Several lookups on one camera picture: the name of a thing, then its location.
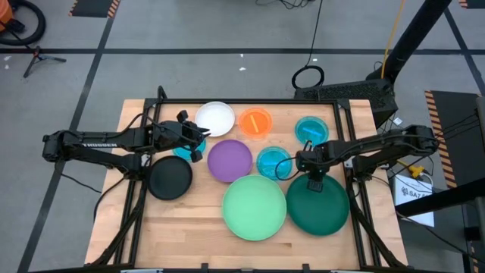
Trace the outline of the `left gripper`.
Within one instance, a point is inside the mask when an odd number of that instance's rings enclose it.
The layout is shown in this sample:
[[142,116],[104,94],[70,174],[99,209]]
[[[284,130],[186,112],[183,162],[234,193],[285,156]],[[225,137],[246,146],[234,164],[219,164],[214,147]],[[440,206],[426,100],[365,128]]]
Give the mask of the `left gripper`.
[[[177,114],[178,121],[164,121],[153,124],[154,131],[152,136],[153,150],[163,152],[169,149],[188,146],[195,149],[199,146],[199,136],[209,137],[209,129],[199,127],[196,123],[188,120],[188,113],[182,110]],[[199,150],[191,151],[190,158],[192,163],[202,160],[202,152]]]

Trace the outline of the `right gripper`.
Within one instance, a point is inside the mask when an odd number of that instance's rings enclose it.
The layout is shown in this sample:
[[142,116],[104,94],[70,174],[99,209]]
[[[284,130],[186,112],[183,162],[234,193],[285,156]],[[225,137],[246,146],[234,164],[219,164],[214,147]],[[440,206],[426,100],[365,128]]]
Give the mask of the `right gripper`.
[[324,174],[330,170],[330,165],[324,158],[321,147],[299,150],[295,155],[296,167],[299,171],[309,172],[307,189],[321,192]]

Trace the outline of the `blue transparent plastic plate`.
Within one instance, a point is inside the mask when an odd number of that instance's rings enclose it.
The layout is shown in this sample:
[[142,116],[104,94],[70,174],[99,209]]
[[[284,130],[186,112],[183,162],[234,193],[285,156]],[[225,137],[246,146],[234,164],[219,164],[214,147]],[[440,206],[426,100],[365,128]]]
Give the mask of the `blue transparent plastic plate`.
[[313,145],[327,142],[329,129],[327,124],[315,116],[303,117],[296,123],[295,134],[301,144],[311,141]]
[[271,180],[288,178],[293,168],[290,154],[279,146],[269,146],[261,150],[256,165],[259,173]]
[[[200,151],[201,154],[203,154],[206,149],[206,144],[207,144],[206,140],[203,140],[202,143],[196,148],[196,150]],[[187,160],[188,162],[192,161],[190,156],[191,155],[190,146],[183,146],[183,147],[178,147],[176,149],[173,149],[173,154]]]

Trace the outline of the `large dark green plate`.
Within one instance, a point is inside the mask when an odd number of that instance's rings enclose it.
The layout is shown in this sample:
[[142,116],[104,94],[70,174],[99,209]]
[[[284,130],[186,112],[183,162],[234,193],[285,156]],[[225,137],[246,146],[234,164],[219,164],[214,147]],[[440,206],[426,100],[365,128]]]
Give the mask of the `large dark green plate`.
[[308,175],[297,177],[286,192],[287,212],[295,225],[315,236],[336,233],[349,216],[349,198],[342,185],[325,176],[321,192],[307,188]]

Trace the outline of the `white plastic plate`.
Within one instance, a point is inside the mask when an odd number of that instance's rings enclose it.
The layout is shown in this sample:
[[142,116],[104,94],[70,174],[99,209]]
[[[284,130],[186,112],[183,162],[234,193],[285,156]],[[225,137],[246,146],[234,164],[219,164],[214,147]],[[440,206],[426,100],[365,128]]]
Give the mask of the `white plastic plate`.
[[235,113],[228,104],[208,102],[196,112],[195,123],[208,129],[211,137],[221,137],[231,131],[235,118]]

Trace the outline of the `purple plastic plate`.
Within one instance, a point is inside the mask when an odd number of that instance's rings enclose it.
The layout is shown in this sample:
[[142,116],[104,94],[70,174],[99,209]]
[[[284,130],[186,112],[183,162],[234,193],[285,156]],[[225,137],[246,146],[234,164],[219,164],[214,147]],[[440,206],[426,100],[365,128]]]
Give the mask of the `purple plastic plate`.
[[224,183],[232,183],[248,175],[252,165],[252,153],[239,140],[220,141],[208,154],[208,170],[216,180]]

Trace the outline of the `black plastic plate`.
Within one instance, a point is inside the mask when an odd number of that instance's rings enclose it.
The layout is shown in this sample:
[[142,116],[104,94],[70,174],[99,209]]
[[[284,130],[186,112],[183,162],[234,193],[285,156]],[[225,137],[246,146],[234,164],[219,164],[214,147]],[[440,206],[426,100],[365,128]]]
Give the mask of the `black plastic plate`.
[[192,184],[192,168],[178,156],[171,155],[157,160],[149,169],[146,181],[149,192],[164,201],[178,199]]

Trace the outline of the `large light green plate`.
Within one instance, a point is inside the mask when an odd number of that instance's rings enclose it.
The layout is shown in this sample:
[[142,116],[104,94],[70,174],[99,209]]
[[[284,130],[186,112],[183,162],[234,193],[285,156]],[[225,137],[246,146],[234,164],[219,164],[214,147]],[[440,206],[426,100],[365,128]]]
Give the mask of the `large light green plate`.
[[286,219],[286,197],[273,180],[260,175],[241,177],[227,188],[222,216],[237,237],[261,241],[274,236]]

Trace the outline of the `orange transparent plastic plate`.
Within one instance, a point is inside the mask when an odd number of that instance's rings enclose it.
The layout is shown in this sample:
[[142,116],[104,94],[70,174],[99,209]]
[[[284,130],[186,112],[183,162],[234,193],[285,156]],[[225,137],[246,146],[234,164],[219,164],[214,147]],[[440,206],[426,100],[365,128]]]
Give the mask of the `orange transparent plastic plate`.
[[248,137],[259,139],[266,137],[272,129],[270,113],[264,108],[248,108],[239,116],[239,128]]

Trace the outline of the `black mesh computer tower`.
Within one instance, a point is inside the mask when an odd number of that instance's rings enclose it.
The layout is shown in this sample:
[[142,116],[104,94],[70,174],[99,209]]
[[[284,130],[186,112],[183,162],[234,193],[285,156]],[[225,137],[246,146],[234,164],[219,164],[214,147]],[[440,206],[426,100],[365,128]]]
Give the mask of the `black mesh computer tower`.
[[398,110],[393,85],[385,79],[297,89],[294,98],[313,101],[325,99],[368,100],[376,127],[380,127]]

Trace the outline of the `white printed box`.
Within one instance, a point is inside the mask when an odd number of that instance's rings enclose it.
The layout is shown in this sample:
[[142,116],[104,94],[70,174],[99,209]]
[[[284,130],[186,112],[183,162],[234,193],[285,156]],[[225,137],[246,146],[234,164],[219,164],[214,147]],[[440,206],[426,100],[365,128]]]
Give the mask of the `white printed box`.
[[430,180],[406,177],[397,174],[393,178],[393,201],[398,206],[398,212],[419,224],[435,227],[434,213],[424,211],[417,202],[419,199],[434,194],[433,183]]

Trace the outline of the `yellow plug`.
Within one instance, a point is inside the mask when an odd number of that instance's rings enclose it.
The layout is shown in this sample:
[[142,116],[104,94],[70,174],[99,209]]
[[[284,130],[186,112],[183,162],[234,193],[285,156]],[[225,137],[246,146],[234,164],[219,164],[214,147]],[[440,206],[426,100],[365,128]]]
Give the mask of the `yellow plug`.
[[409,174],[413,177],[413,178],[417,178],[419,177],[423,171],[425,170],[425,168],[423,166],[416,166],[416,165],[410,165],[402,160],[398,160],[397,161],[401,166],[403,166],[405,168],[405,170],[407,170],[409,172]]

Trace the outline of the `black metal beam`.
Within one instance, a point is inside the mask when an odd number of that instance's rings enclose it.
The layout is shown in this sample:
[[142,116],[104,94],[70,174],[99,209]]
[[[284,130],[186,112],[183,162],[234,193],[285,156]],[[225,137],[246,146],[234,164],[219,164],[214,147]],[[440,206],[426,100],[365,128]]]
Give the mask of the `black metal beam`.
[[396,211],[405,217],[420,215],[461,205],[477,197],[485,197],[485,178],[403,203],[396,206]]

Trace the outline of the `small black tripod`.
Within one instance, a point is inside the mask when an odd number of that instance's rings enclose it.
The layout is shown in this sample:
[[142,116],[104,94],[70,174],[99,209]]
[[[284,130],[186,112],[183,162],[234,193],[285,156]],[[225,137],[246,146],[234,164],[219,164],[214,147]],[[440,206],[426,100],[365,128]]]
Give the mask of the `small black tripod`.
[[33,66],[41,61],[46,61],[46,60],[52,60],[52,61],[58,61],[61,63],[65,63],[67,60],[65,58],[57,58],[54,56],[50,55],[45,55],[41,53],[41,47],[37,46],[34,50],[33,57],[30,61],[30,63],[27,66],[27,69],[23,73],[23,78],[28,78],[30,75],[31,70],[33,69]]

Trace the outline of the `orange shop vacuum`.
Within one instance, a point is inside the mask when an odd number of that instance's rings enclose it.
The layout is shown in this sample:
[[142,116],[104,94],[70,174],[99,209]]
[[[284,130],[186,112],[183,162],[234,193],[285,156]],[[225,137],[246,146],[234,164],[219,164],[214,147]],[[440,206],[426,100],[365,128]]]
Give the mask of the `orange shop vacuum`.
[[[36,17],[36,29],[29,36],[20,37],[20,34],[27,31],[27,27],[15,17],[15,12],[19,8],[30,10]],[[0,0],[0,44],[28,46],[38,42],[45,30],[45,15],[37,5],[28,0]]]

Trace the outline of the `black aluminium table frame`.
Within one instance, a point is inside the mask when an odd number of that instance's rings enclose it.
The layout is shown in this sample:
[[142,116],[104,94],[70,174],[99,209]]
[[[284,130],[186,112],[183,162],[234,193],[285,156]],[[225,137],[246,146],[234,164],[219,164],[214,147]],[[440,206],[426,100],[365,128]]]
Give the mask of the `black aluminium table frame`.
[[[246,139],[239,129],[238,120],[232,130],[224,136],[208,138],[208,150],[220,140],[235,139],[244,142],[253,157],[265,146],[282,146],[292,155],[302,144],[296,139],[294,127],[298,119],[308,115],[317,116],[327,122],[330,139],[344,136],[349,140],[349,129],[345,109],[340,109],[342,133],[337,133],[334,107],[315,101],[299,102],[293,99],[206,99],[225,101],[230,104],[237,117],[247,108],[265,108],[271,113],[273,126],[271,133],[263,139]],[[354,125],[355,138],[375,135],[376,127],[367,100],[350,100],[350,113]],[[298,229],[289,217],[280,231],[273,237],[250,242],[232,234],[224,224],[221,201],[228,184],[215,180],[207,166],[207,159],[192,165],[194,182],[188,193],[174,201],[161,201],[150,194],[146,196],[138,236],[135,267],[201,269],[231,269],[231,271],[257,270],[299,270],[309,265],[313,270],[353,270],[359,269],[358,248],[355,242],[354,224],[350,216],[346,224],[335,234],[314,237]],[[118,232],[125,199],[129,186],[134,190],[133,202],[139,195],[141,183],[123,182],[114,188],[99,206],[94,223],[85,263],[94,262],[108,247]],[[373,178],[366,184],[366,191],[358,196],[367,197],[374,229],[393,255],[408,264],[402,235],[396,218],[393,198],[389,187],[381,180]]]

